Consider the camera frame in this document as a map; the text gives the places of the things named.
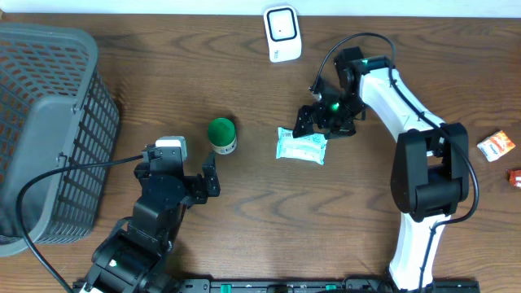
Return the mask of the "red snack package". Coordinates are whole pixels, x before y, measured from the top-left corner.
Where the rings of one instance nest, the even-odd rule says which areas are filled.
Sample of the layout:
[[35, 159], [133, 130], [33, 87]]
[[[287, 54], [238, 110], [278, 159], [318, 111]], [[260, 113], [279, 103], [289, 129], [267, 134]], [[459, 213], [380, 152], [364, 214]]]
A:
[[521, 188], [521, 170], [520, 169], [508, 169], [509, 183], [517, 188]]

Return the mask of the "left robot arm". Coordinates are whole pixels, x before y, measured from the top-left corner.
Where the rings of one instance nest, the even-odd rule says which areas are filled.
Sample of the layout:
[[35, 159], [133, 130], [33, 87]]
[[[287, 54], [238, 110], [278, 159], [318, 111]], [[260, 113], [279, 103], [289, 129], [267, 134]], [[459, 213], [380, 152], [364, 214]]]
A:
[[177, 292], [180, 282], [164, 271], [185, 212], [217, 197], [220, 184], [215, 154], [202, 173], [187, 176], [181, 146], [147, 146], [134, 169], [142, 194], [133, 214], [120, 219], [94, 251], [93, 265], [75, 292]]

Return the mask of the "green lid white jar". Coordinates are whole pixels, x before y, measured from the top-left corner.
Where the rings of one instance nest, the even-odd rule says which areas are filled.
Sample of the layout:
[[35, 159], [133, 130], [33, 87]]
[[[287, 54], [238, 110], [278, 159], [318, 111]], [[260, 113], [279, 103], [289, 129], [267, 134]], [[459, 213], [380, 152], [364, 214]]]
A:
[[208, 126], [208, 140], [217, 154], [230, 154], [237, 146], [237, 133], [234, 123], [224, 117], [216, 118]]

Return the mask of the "teal wet wipes pack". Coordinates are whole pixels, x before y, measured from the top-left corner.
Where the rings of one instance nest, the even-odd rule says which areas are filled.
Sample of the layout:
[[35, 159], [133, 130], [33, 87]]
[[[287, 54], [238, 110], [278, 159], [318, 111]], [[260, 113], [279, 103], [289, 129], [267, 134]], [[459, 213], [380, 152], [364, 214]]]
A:
[[326, 145], [324, 134], [315, 133], [302, 138], [293, 138], [291, 130], [279, 127], [276, 158], [306, 160], [324, 165]]

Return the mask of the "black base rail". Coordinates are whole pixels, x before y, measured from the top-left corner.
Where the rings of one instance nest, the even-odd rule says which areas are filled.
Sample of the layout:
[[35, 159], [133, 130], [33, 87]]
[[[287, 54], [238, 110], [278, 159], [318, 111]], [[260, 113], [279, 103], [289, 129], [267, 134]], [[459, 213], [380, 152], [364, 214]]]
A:
[[180, 281], [178, 293], [353, 293], [407, 292], [384, 277], [350, 276], [343, 280], [209, 280]]

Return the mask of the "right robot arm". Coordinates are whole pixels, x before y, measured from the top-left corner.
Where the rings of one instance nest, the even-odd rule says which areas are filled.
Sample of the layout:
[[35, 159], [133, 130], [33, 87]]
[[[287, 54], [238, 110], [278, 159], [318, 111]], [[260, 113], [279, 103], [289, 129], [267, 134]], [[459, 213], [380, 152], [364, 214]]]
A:
[[432, 265], [445, 226], [467, 199], [475, 175], [468, 159], [468, 134], [428, 111], [407, 86], [391, 59], [365, 58], [357, 47], [334, 59], [340, 87], [319, 79], [310, 88], [315, 103], [298, 111], [295, 139], [351, 137], [354, 120], [371, 109], [396, 142], [391, 194], [401, 212], [395, 254], [388, 266], [398, 292], [433, 290]]

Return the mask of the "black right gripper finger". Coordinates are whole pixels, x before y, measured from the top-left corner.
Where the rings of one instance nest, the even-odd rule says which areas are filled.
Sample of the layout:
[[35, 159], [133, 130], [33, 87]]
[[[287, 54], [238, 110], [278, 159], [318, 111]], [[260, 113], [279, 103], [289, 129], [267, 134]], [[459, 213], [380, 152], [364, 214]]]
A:
[[292, 131], [293, 138], [302, 138], [314, 134], [313, 106], [302, 106], [297, 114], [296, 125]]
[[326, 140], [347, 138], [353, 136], [357, 131], [355, 129], [330, 129], [325, 134]]

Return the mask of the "white barcode scanner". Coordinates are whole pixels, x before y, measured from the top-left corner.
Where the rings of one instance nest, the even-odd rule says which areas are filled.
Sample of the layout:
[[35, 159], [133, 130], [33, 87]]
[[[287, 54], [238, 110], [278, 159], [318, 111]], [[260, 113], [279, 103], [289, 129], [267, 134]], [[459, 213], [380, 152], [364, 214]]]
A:
[[302, 53], [302, 39], [298, 15], [294, 7], [270, 7], [263, 15], [269, 48], [269, 60], [281, 63], [298, 59]]

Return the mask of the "grey plastic mesh basket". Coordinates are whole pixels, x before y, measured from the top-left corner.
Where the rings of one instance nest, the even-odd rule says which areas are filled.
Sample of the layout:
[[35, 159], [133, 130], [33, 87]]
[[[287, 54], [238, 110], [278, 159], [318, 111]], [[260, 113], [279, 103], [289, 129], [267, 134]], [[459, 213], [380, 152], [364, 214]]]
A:
[[94, 227], [120, 128], [94, 39], [74, 28], [1, 26], [1, 254], [22, 252], [16, 202], [35, 243]]

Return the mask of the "orange tissue pack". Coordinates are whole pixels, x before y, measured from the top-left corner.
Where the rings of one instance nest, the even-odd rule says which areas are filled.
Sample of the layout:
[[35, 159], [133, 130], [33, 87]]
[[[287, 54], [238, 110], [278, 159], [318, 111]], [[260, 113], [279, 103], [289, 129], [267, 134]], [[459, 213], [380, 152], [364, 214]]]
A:
[[477, 148], [484, 154], [488, 162], [493, 162], [513, 150], [515, 144], [504, 131], [500, 130], [479, 142]]

